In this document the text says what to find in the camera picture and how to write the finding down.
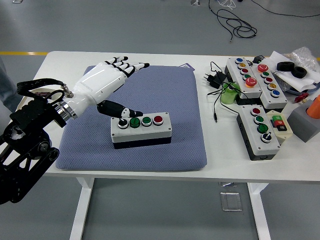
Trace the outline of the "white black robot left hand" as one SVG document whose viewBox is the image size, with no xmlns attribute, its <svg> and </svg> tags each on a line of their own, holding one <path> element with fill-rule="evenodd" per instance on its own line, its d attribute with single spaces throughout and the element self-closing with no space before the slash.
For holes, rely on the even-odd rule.
<svg viewBox="0 0 320 240">
<path fill-rule="evenodd" d="M 89 106 L 97 106 L 99 113 L 115 117 L 140 117 L 134 111 L 107 98 L 121 88 L 126 80 L 138 70 L 149 67 L 149 63 L 130 64 L 128 57 L 113 57 L 100 62 L 89 70 L 72 89 L 73 97 L 65 99 L 67 109 L 73 119 L 79 118 Z"/>
</svg>

